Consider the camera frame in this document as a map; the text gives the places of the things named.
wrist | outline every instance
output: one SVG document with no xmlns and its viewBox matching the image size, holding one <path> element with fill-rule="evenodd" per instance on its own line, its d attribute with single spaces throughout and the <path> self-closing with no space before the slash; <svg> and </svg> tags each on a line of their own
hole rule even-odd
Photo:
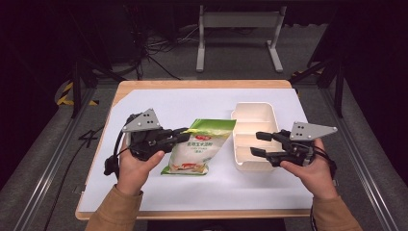
<svg viewBox="0 0 408 231">
<path fill-rule="evenodd" d="M 124 193 L 124 194 L 127 194 L 127 195 L 134 196 L 134 195 L 139 195 L 140 194 L 140 189 L 131 187 L 129 185 L 131 185 L 131 184 L 121 184 L 120 182 L 117 182 L 116 188 L 121 193 Z"/>
<path fill-rule="evenodd" d="M 337 193 L 334 186 L 332 189 L 327 189 L 319 193 L 314 193 L 314 198 L 316 199 L 333 199 L 337 197 L 339 197 L 339 194 Z"/>
</svg>

left hand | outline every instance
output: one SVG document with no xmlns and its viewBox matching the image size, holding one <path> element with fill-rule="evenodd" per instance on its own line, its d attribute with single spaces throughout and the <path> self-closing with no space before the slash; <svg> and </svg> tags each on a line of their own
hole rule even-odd
<svg viewBox="0 0 408 231">
<path fill-rule="evenodd" d="M 121 150 L 125 148 L 127 146 L 123 141 Z M 119 155 L 119 179 L 116 188 L 125 194 L 139 195 L 149 172 L 159 164 L 164 156 L 164 151 L 158 151 L 149 160 L 143 162 L 133 157 L 129 149 L 123 151 Z"/>
</svg>

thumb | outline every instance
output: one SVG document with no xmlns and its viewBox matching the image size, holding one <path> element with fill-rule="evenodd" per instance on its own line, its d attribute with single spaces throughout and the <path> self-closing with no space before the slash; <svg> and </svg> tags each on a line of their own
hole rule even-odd
<svg viewBox="0 0 408 231">
<path fill-rule="evenodd" d="M 153 156 L 149 158 L 149 160 L 146 161 L 144 164 L 144 167 L 146 167 L 146 170 L 150 171 L 153 169 L 156 165 L 159 164 L 159 162 L 163 159 L 165 156 L 164 151 L 158 151 L 156 152 Z"/>
<path fill-rule="evenodd" d="M 302 167 L 295 165 L 294 163 L 282 161 L 280 167 L 284 168 L 286 171 L 300 178 L 302 174 Z"/>
</svg>

metal frame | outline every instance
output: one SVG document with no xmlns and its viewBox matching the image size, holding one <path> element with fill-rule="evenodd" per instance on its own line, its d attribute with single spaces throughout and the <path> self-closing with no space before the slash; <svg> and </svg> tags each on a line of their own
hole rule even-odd
<svg viewBox="0 0 408 231">
<path fill-rule="evenodd" d="M 280 12 L 204 12 L 200 6 L 199 16 L 199 44 L 197 54 L 197 72 L 204 71 L 205 39 L 204 28 L 221 27 L 263 27 L 274 28 L 272 40 L 267 40 L 269 54 L 272 58 L 276 72 L 283 72 L 282 64 L 276 52 L 276 43 L 285 18 L 286 7 L 281 7 Z"/>
<path fill-rule="evenodd" d="M 323 96 L 323 99 L 325 100 L 326 105 L 328 106 L 327 108 L 330 110 L 330 113 L 333 115 L 338 124 L 340 134 L 342 135 L 343 140 L 349 150 L 350 154 L 349 157 L 351 163 L 354 165 L 354 168 L 356 169 L 356 172 L 360 177 L 363 187 L 366 190 L 367 196 L 369 197 L 369 200 L 371 202 L 372 208 L 377 214 L 383 229 L 390 231 L 399 230 L 393 219 L 393 215 L 388 209 L 383 199 L 383 196 L 381 195 L 381 192 L 378 189 L 377 184 L 375 183 L 374 179 L 372 178 L 369 172 L 369 169 L 364 163 L 362 154 L 360 153 L 357 144 L 353 140 L 347 125 L 339 117 L 336 109 L 332 107 L 333 97 L 330 94 L 330 90 L 327 89 L 321 90 L 321 94 Z"/>
<path fill-rule="evenodd" d="M 83 98 L 82 104 L 88 105 L 88 102 L 91 101 L 95 89 L 87 89 L 85 92 L 85 96 Z M 26 207 L 24 208 L 23 213 L 21 214 L 20 218 L 18 219 L 17 224 L 15 225 L 14 231 L 20 230 L 27 230 L 33 221 L 36 213 L 38 211 L 39 206 L 42 203 L 45 195 L 48 192 L 49 187 L 51 186 L 52 181 L 54 180 L 54 176 L 57 174 L 58 168 L 64 159 L 66 154 L 66 150 L 68 149 L 69 142 L 72 139 L 72 135 L 77 128 L 79 121 L 81 120 L 82 115 L 84 114 L 86 107 L 82 107 L 78 112 L 78 115 L 69 121 L 68 126 L 65 129 L 64 135 L 60 140 L 60 143 L 57 146 L 54 154 L 51 157 L 50 162 L 47 165 L 44 173 L 38 180 L 36 188 L 28 201 Z"/>
</svg>

finger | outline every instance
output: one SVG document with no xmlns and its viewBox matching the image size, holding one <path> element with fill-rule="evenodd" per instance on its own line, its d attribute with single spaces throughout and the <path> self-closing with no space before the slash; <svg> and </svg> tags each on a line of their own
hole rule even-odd
<svg viewBox="0 0 408 231">
<path fill-rule="evenodd" d="M 156 152 L 153 156 L 149 158 L 149 160 L 146 161 L 146 163 L 143 165 L 143 168 L 146 170 L 150 171 L 153 169 L 156 165 L 159 164 L 159 162 L 163 159 L 165 156 L 164 151 L 158 151 Z"/>
<path fill-rule="evenodd" d="M 315 146 L 324 150 L 323 141 L 320 138 L 315 139 Z"/>
<path fill-rule="evenodd" d="M 280 164 L 280 167 L 284 168 L 286 171 L 290 172 L 291 174 L 301 178 L 303 174 L 303 167 L 297 166 L 294 163 L 283 161 Z"/>
</svg>

